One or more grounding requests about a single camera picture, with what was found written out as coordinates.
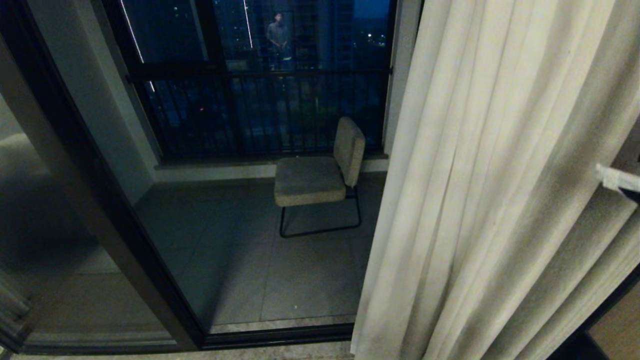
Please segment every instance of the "chair backrest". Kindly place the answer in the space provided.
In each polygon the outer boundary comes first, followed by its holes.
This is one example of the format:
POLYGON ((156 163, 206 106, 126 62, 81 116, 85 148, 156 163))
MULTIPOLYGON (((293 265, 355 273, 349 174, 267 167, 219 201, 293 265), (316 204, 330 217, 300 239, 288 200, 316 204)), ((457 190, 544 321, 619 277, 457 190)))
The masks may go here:
POLYGON ((340 118, 333 145, 333 157, 342 171, 346 186, 354 187, 358 182, 364 145, 364 134, 356 123, 349 117, 340 118))

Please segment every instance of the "floor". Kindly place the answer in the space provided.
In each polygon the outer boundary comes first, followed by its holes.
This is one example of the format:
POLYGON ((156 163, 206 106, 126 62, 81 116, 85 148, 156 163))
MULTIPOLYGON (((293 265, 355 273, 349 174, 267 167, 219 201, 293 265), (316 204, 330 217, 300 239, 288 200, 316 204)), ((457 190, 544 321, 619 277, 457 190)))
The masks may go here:
MULTIPOLYGON (((166 184, 138 216, 202 327, 211 332, 352 322, 384 177, 358 184, 362 225, 283 239, 273 183, 166 184)), ((354 224, 354 200, 288 208, 287 232, 354 224)))
POLYGON ((12 360, 348 360, 350 342, 129 356, 27 356, 12 360))

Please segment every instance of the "chair seat cushion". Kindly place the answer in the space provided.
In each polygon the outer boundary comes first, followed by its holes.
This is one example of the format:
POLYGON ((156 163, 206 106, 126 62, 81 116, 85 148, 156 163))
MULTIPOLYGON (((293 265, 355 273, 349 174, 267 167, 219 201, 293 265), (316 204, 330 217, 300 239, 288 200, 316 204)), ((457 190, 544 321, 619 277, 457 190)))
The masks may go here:
POLYGON ((346 189, 333 158, 285 158, 276 167, 274 190, 278 206, 344 200, 346 189))

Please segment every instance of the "window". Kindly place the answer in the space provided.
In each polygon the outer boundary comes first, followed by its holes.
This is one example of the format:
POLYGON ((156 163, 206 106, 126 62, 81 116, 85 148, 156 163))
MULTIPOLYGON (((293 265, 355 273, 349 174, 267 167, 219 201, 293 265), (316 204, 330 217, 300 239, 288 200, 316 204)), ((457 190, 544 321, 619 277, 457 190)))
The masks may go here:
POLYGON ((104 2, 163 161, 381 149, 395 1, 104 2))

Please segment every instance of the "chair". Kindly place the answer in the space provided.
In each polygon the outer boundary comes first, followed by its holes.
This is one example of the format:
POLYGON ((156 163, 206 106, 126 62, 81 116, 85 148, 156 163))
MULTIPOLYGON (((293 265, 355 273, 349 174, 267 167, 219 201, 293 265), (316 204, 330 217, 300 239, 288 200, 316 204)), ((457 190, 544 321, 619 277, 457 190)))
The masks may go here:
POLYGON ((291 238, 326 233, 360 226, 360 202, 356 184, 364 155, 365 139, 360 128, 348 117, 342 117, 333 145, 333 157, 285 158, 276 166, 274 196, 282 208, 280 236, 291 238), (289 206, 355 199, 358 223, 355 225, 285 234, 285 210, 289 206))

